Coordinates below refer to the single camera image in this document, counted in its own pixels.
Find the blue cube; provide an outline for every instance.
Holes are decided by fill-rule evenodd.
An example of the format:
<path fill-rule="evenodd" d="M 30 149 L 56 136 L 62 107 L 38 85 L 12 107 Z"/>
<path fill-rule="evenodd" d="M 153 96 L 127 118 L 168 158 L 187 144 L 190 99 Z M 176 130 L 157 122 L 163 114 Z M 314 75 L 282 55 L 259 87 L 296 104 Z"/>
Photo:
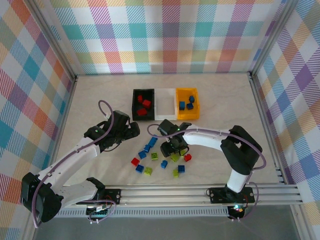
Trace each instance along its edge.
<path fill-rule="evenodd" d="M 186 103 L 184 101 L 179 102 L 179 110 L 185 110 L 186 108 Z"/>
<path fill-rule="evenodd" d="M 178 173 L 183 174 L 185 172 L 185 165 L 178 165 Z"/>
<path fill-rule="evenodd" d="M 157 140 L 158 140 L 158 138 L 156 138 L 156 137 L 153 136 L 153 137 L 150 139 L 148 145 L 150 145 L 150 147 L 153 148 L 154 145 L 156 144 Z"/>
<path fill-rule="evenodd" d="M 168 165 L 168 161 L 163 160 L 162 163 L 161 163 L 161 167 L 162 167 L 163 169 L 165 169 L 165 168 L 167 167 L 167 165 Z"/>
<path fill-rule="evenodd" d="M 148 153 L 148 152 L 150 151 L 150 148 L 151 148 L 151 146 L 150 146 L 149 144 L 148 144 L 148 145 L 145 145 L 143 151 L 144 151 L 145 153 Z"/>
<path fill-rule="evenodd" d="M 138 155 L 139 155 L 140 159 L 144 159 L 147 157 L 147 154 L 144 151 L 139 152 Z"/>
<path fill-rule="evenodd" d="M 189 101 L 190 101 L 190 103 L 193 104 L 195 102 L 195 97 L 194 96 L 190 96 L 189 97 Z"/>
<path fill-rule="evenodd" d="M 188 110 L 191 110 L 191 109 L 194 109 L 194 106 L 193 106 L 192 103 L 188 103 L 188 104 L 186 105 L 186 108 L 187 108 Z"/>
<path fill-rule="evenodd" d="M 136 170 L 138 173 L 142 174 L 142 172 L 144 171 L 144 168 L 145 168 L 144 166 L 138 165 L 138 166 L 136 166 L 135 170 Z"/>

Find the red cube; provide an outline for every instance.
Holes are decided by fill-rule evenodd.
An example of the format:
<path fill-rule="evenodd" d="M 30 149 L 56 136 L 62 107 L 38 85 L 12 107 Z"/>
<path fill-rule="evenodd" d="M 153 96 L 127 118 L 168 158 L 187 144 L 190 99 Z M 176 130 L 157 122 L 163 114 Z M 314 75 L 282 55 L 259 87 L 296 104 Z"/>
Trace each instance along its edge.
<path fill-rule="evenodd" d="M 191 160 L 192 156 L 190 154 L 187 154 L 187 155 L 184 155 L 183 158 L 186 162 L 188 162 L 189 160 Z"/>
<path fill-rule="evenodd" d="M 137 158 L 132 159 L 131 163 L 135 166 L 138 166 L 138 164 L 140 163 L 140 161 Z"/>
<path fill-rule="evenodd" d="M 142 108 L 136 111 L 136 113 L 138 114 L 138 116 L 145 116 L 147 115 L 147 110 L 145 108 Z"/>
<path fill-rule="evenodd" d="M 142 95 L 138 96 L 138 102 L 142 104 L 142 102 L 143 102 Z"/>
<path fill-rule="evenodd" d="M 149 100 L 144 100 L 142 105 L 146 108 L 149 109 L 151 108 L 151 102 Z"/>

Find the plaid fabric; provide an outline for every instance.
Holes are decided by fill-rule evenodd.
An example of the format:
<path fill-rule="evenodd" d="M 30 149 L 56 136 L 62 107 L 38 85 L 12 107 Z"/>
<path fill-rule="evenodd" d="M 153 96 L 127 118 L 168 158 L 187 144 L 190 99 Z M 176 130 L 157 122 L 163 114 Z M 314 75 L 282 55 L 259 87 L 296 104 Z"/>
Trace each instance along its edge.
<path fill-rule="evenodd" d="M 247 72 L 286 0 L 50 2 L 90 75 Z"/>
<path fill-rule="evenodd" d="M 72 82 L 23 0 L 0 6 L 0 239 L 16 240 L 21 179 L 47 167 Z"/>
<path fill-rule="evenodd" d="M 320 0 L 299 1 L 258 79 L 289 182 L 320 239 Z"/>

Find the checkered backdrop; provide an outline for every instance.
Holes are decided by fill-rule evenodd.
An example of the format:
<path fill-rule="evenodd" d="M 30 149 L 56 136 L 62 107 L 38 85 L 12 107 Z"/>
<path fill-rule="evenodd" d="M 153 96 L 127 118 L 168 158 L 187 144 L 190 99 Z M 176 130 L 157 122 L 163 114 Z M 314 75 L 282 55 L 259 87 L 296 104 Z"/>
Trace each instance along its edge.
<path fill-rule="evenodd" d="M 300 0 L 258 73 L 290 183 L 320 239 L 320 0 Z"/>
<path fill-rule="evenodd" d="M 0 0 L 0 240 L 23 231 L 21 180 L 47 167 L 71 85 L 23 0 Z"/>
<path fill-rule="evenodd" d="M 37 2 L 75 71 L 91 75 L 247 72 L 286 0 Z"/>

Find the white table surface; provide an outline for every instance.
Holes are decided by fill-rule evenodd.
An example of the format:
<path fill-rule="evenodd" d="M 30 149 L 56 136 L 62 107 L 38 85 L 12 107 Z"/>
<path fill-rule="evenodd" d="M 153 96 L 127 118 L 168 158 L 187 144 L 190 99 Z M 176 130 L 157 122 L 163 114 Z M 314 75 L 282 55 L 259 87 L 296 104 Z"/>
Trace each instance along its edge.
<path fill-rule="evenodd" d="M 199 127 L 231 129 L 240 125 L 262 146 L 267 166 L 256 171 L 251 181 L 277 183 L 274 162 L 259 117 L 256 103 L 246 74 L 146 74 L 146 75 L 101 75 L 81 76 L 63 132 L 57 160 L 72 149 L 88 128 L 105 120 L 98 108 L 98 101 L 109 102 L 113 110 L 120 110 L 132 116 L 133 89 L 148 88 L 197 88 L 200 103 L 200 118 L 190 120 Z M 174 163 L 168 158 L 166 169 L 160 164 L 165 158 L 160 151 L 164 140 L 159 139 L 151 152 L 157 152 L 159 159 L 151 161 L 151 154 L 141 160 L 144 167 L 153 169 L 147 176 L 136 172 L 131 160 L 138 156 L 149 142 L 147 126 L 161 121 L 139 121 L 140 135 L 124 141 L 116 150 L 104 152 L 85 164 L 67 184 L 83 182 L 95 177 L 105 185 L 130 184 L 225 184 L 231 167 L 224 154 L 216 149 L 192 145 L 192 160 L 185 163 L 181 158 Z M 179 125 L 182 121 L 173 121 Z M 158 134 L 156 127 L 153 133 Z M 259 159 L 256 167 L 262 164 Z M 173 169 L 185 165 L 185 173 L 173 177 Z"/>

